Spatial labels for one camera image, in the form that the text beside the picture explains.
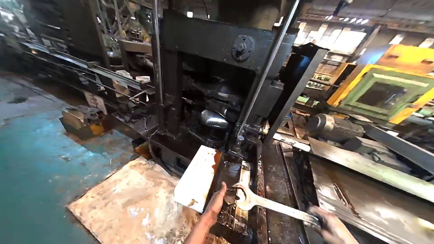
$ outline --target metal bracket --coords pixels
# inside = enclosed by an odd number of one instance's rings
[[[239,35],[232,46],[232,57],[242,62],[249,58],[250,54],[255,49],[255,39],[251,36]]]

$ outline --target green panel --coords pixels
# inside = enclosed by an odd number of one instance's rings
[[[433,87],[434,79],[374,68],[338,107],[390,120]]]

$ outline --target concrete floor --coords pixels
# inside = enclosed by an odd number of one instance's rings
[[[0,87],[1,242],[98,243],[65,206],[137,157],[131,139],[68,135],[62,108],[85,103],[68,96],[71,88],[40,86],[55,87],[53,96],[11,73],[0,73]]]

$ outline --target hand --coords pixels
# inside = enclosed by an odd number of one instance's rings
[[[312,206],[309,211],[323,219],[324,226],[321,230],[321,235],[327,243],[358,244],[354,236],[348,231],[347,227],[345,227],[344,223],[342,223],[336,215],[326,212],[317,206]]]
[[[204,215],[211,218],[212,224],[217,222],[217,215],[220,213],[221,207],[223,206],[223,197],[226,194],[226,183],[221,182],[221,189],[214,193],[205,209]]]

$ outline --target blue floor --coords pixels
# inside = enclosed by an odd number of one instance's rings
[[[12,93],[27,89],[12,87]],[[18,106],[7,101],[10,94],[0,93],[0,114]],[[98,243],[66,205],[137,157],[131,139],[117,131],[86,142],[68,135],[59,121],[67,104],[51,99],[51,106],[0,118],[0,243]]]

